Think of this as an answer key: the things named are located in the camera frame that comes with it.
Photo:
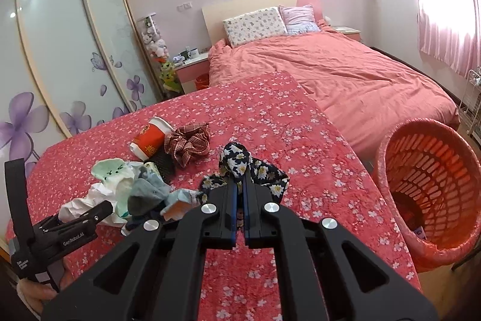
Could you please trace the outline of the left hand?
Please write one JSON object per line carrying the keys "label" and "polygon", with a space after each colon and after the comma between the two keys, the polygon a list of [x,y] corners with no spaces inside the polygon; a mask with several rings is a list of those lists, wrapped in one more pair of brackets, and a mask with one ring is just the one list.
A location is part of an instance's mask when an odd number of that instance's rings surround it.
{"label": "left hand", "polygon": [[[64,274],[60,280],[60,290],[66,289],[74,281],[66,260],[63,259]],[[58,292],[44,284],[21,279],[16,285],[17,294],[37,320],[41,319],[44,304],[51,301]]]}

